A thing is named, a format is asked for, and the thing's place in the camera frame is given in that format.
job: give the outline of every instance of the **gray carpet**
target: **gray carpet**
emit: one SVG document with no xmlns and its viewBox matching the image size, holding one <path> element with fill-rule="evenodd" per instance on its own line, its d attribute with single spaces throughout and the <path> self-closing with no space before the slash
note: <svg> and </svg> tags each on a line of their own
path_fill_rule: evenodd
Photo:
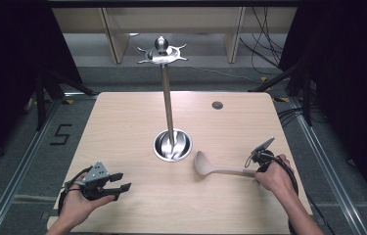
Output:
<svg viewBox="0 0 367 235">
<path fill-rule="evenodd" d="M 171 90 L 247 92 L 261 84 L 260 78 L 263 76 L 262 73 L 252 68 L 203 69 L 209 71 L 190 67 L 170 67 Z M 160 69 L 154 66 L 79 68 L 79 71 L 84 84 L 94 91 L 161 90 Z M 272 69 L 265 69 L 265 71 L 278 72 Z M 268 93 L 275 97 L 285 97 L 284 89 L 287 82 L 277 84 Z M 67 92 L 75 91 L 67 86 L 64 86 L 64 89 Z M 71 105 L 62 104 L 56 110 L 17 196 L 0 226 L 0 234 L 44 234 L 46 232 L 47 214 L 54 206 L 53 202 L 59 193 L 94 103 L 93 99 L 75 99 Z M 275 102 L 274 106 L 279 112 L 291 108 L 290 103 L 282 102 Z M 33 106 L 26 115 L 20 118 L 12 134 L 3 143 L 6 154 L 0 157 L 0 194 L 5 190 L 34 135 L 37 124 L 34 108 Z M 350 198 L 359 209 L 363 221 L 367 224 L 367 185 L 357 168 L 345 162 L 346 151 L 329 124 L 321 123 L 326 122 L 323 115 L 315 112 L 312 116 L 314 120 L 320 122 L 313 122 L 314 131 Z M 71 125 L 61 129 L 61 132 L 69 134 L 67 144 L 51 145 L 64 140 L 62 137 L 55 136 L 61 124 Z M 336 234 L 352 234 L 342 209 L 298 125 L 298 120 L 293 119 L 284 127 L 284 131 L 306 192 L 324 213 Z M 326 234 L 330 234 L 314 208 L 313 212 L 315 221 Z"/>
</svg>

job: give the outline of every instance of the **ladle bowl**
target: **ladle bowl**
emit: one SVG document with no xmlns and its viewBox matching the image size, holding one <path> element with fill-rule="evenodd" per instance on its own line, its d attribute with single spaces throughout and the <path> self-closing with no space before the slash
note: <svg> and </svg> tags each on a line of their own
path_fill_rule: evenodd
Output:
<svg viewBox="0 0 367 235">
<path fill-rule="evenodd" d="M 211 173 L 236 174 L 247 177 L 254 177 L 256 170 L 236 167 L 215 166 L 211 164 L 202 151 L 198 151 L 194 159 L 195 169 L 200 175 Z"/>
</svg>

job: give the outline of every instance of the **light wood surface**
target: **light wood surface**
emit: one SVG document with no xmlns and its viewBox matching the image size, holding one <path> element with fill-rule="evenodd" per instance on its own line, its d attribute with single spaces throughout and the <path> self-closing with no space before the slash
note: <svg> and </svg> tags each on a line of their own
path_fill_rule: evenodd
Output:
<svg viewBox="0 0 367 235">
<path fill-rule="evenodd" d="M 271 192 L 245 176 L 195 172 L 205 153 L 213 165 L 243 167 L 252 149 L 274 136 L 275 155 L 294 159 L 266 93 L 171 92 L 174 128 L 193 139 L 191 154 L 178 163 L 160 160 L 155 137 L 167 129 L 161 92 L 102 93 L 69 168 L 70 180 L 102 161 L 110 173 L 131 182 L 117 202 L 95 210 L 74 231 L 153 234 L 288 234 L 287 216 Z M 216 110 L 212 102 L 220 101 Z M 250 169 L 257 169 L 252 164 Z M 298 172 L 300 199 L 311 213 Z M 50 227 L 56 217 L 48 221 Z"/>
</svg>

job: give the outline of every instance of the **desk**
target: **desk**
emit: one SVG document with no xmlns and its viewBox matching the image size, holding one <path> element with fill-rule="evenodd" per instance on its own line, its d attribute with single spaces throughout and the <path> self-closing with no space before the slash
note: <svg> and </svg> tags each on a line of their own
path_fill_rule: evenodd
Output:
<svg viewBox="0 0 367 235">
<path fill-rule="evenodd" d="M 160 160 L 155 137 L 166 129 L 162 92 L 102 93 L 85 127 L 66 180 L 102 161 L 131 182 L 118 201 L 95 210 L 76 232 L 152 234 L 288 234 L 287 215 L 271 192 L 252 178 L 198 175 L 202 151 L 214 165 L 243 167 L 251 150 L 275 136 L 269 149 L 294 159 L 266 93 L 171 92 L 174 127 L 193 139 L 191 154 L 177 163 Z M 223 103 L 221 110 L 212 103 Z M 250 168 L 257 169 L 256 164 Z M 300 199 L 311 209 L 296 172 Z M 56 217 L 50 217 L 50 227 Z"/>
</svg>

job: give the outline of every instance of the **round metal base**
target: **round metal base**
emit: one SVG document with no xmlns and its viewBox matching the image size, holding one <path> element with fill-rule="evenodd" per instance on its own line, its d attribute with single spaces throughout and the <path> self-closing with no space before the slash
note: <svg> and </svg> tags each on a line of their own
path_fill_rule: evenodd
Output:
<svg viewBox="0 0 367 235">
<path fill-rule="evenodd" d="M 174 163 L 186 158 L 192 151 L 192 139 L 179 129 L 174 129 L 174 146 L 170 144 L 168 130 L 160 133 L 154 142 L 154 151 L 159 159 Z"/>
</svg>

